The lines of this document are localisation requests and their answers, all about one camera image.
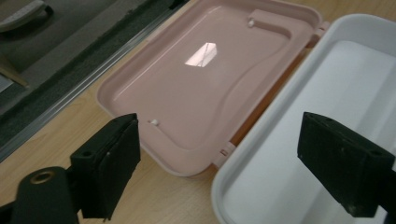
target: gray floor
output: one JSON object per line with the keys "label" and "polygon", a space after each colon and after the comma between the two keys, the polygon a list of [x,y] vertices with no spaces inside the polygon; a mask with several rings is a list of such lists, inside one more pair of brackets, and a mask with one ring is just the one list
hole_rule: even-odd
{"label": "gray floor", "polygon": [[0,93],[0,115],[45,83],[145,0],[47,0],[54,10],[0,35],[0,52],[29,82]]}
{"label": "gray floor", "polygon": [[[82,4],[88,6],[88,3],[93,4],[98,1],[106,2],[106,0],[85,0],[75,7],[82,7]],[[55,38],[58,35],[51,35],[47,31],[62,30],[64,26],[57,23],[56,17],[41,21],[44,23],[33,30],[33,33],[37,32],[37,34],[30,37],[36,42],[31,42],[30,46],[32,52],[33,49],[37,50],[31,57],[36,57],[41,50],[44,55],[36,57],[35,60],[31,59],[33,63],[21,71],[21,75],[29,81],[30,87],[25,89],[17,84],[12,84],[0,93],[0,161],[17,149],[53,118],[73,97],[98,78],[101,74],[100,70],[109,67],[108,62],[119,57],[120,51],[130,49],[134,46],[133,43],[137,43],[139,39],[143,38],[142,33],[145,34],[154,29],[164,18],[177,11],[177,8],[169,9],[173,3],[174,0],[114,1],[111,5],[102,8],[102,11],[96,9],[96,16],[93,16],[87,23],[81,24],[76,31],[65,32],[68,37],[58,44],[54,44],[53,48],[48,48],[47,51],[43,50],[46,46],[43,46],[43,49],[35,47],[38,44],[45,45],[45,41],[42,39],[46,35],[43,33],[46,33],[49,36],[47,38],[53,41],[51,36]],[[75,11],[84,12],[80,8],[75,8]],[[13,41],[4,50],[12,49],[12,45],[20,46],[16,49],[22,48],[26,44],[18,38]],[[17,50],[6,52],[11,60],[16,57],[12,56],[12,52],[17,55]],[[22,60],[19,63],[15,61],[12,63],[20,66],[19,69],[24,64],[28,64],[27,61],[23,62]]]}

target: pink container base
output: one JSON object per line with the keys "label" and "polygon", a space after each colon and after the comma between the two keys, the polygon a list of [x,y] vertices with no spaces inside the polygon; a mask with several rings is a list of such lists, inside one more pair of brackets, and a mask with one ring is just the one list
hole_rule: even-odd
{"label": "pink container base", "polygon": [[142,147],[165,170],[196,175],[233,150],[320,23],[277,1],[198,1],[102,84],[98,102],[114,117],[137,113]]}

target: white plastic container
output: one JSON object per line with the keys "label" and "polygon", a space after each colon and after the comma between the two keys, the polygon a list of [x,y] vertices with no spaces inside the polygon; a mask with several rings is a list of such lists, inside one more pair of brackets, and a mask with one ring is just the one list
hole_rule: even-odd
{"label": "white plastic container", "polygon": [[297,158],[305,111],[396,152],[396,23],[336,21],[219,170],[212,201],[221,223],[382,223],[353,218]]}

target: screw hole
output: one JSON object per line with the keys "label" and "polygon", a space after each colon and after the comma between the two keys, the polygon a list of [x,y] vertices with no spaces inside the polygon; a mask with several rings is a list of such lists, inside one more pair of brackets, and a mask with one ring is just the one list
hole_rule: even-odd
{"label": "screw hole", "polygon": [[33,176],[30,179],[30,182],[32,184],[42,184],[42,183],[45,183],[45,182],[51,180],[54,175],[55,175],[55,173],[53,173],[53,171],[44,171],[44,172],[41,172],[41,173]]}

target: pink lid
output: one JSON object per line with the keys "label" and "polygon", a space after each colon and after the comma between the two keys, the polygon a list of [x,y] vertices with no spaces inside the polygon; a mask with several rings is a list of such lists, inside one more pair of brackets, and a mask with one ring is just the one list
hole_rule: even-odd
{"label": "pink lid", "polygon": [[174,175],[196,175],[230,139],[321,20],[277,1],[195,3],[101,86],[112,116],[137,113],[142,147]]}

